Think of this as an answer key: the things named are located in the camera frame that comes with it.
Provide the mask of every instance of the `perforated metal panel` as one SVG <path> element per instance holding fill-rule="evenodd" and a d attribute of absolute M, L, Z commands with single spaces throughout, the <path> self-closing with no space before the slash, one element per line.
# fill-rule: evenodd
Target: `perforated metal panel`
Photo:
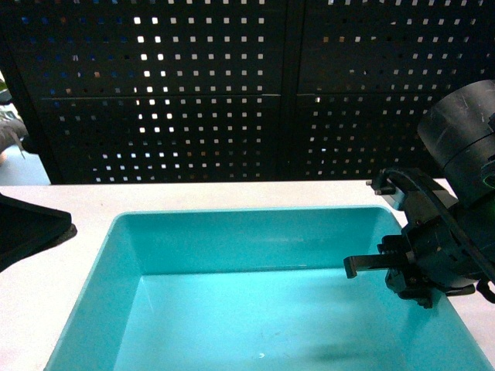
<path fill-rule="evenodd" d="M 292 176 L 440 176 L 416 128 L 449 92 L 493 78 L 494 12 L 486 0 L 307 2 Z"/>
<path fill-rule="evenodd" d="M 52 182 L 439 175 L 415 134 L 494 78 L 481 0 L 11 0 L 2 70 Z"/>

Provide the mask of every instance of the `table surface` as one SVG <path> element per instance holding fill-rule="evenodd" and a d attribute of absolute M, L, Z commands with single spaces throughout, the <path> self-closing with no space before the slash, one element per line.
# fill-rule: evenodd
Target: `table surface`
<path fill-rule="evenodd" d="M 0 193 L 72 214 L 78 234 L 0 273 L 0 369 L 43 370 L 112 220 L 138 210 L 382 205 L 364 182 L 0 186 Z M 403 213 L 394 211 L 399 223 Z M 495 365 L 495 305 L 479 294 L 451 298 Z"/>

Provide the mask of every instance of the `black object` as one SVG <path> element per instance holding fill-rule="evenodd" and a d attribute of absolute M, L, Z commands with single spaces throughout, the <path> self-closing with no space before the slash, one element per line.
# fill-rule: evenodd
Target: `black object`
<path fill-rule="evenodd" d="M 0 195 L 0 271 L 76 233 L 69 213 Z"/>
<path fill-rule="evenodd" d="M 0 105 L 8 106 L 10 103 L 12 103 L 12 95 L 10 94 L 9 89 L 0 91 Z"/>
<path fill-rule="evenodd" d="M 417 169 L 381 171 L 370 185 L 405 211 L 408 225 L 401 236 L 384 237 L 380 255 L 348 257 L 347 277 L 388 269 L 387 286 L 425 308 L 432 307 L 433 288 L 472 294 L 478 281 L 477 290 L 495 302 L 488 286 L 495 282 L 494 87 L 493 81 L 480 81 L 450 94 L 419 125 L 459 201 Z"/>
<path fill-rule="evenodd" d="M 0 64 L 52 183 L 441 172 L 415 133 L 495 78 L 479 0 L 9 0 Z"/>
<path fill-rule="evenodd" d="M 426 148 L 464 206 L 493 191 L 495 81 L 463 87 L 439 101 L 418 126 Z"/>

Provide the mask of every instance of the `black cylinder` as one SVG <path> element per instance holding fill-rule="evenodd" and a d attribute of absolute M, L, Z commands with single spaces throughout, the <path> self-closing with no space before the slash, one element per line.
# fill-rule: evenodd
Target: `black cylinder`
<path fill-rule="evenodd" d="M 456 90 L 433 106 L 418 126 L 419 136 L 465 207 L 493 191 L 483 180 L 490 176 L 486 164 L 495 159 L 494 132 L 495 80 Z"/>

